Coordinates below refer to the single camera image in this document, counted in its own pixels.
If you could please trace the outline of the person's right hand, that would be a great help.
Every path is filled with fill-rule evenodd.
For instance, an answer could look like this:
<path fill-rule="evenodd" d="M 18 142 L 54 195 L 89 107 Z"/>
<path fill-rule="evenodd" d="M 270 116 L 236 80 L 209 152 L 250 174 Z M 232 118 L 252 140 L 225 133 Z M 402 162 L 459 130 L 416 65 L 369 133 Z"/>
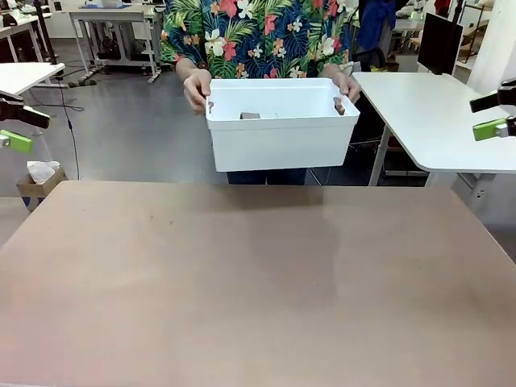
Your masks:
<path fill-rule="evenodd" d="M 195 114 L 206 113 L 211 80 L 211 74 L 205 69 L 188 69 L 186 72 L 184 94 Z"/>

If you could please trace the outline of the person's left hand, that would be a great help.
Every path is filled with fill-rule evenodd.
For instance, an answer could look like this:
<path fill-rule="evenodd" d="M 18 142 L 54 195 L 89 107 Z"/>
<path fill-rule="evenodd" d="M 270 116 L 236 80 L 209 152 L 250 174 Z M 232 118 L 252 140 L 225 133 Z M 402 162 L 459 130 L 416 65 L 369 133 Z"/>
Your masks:
<path fill-rule="evenodd" d="M 333 83 L 339 88 L 339 92 L 355 104 L 360 98 L 360 86 L 344 73 L 335 73 L 332 76 Z"/>

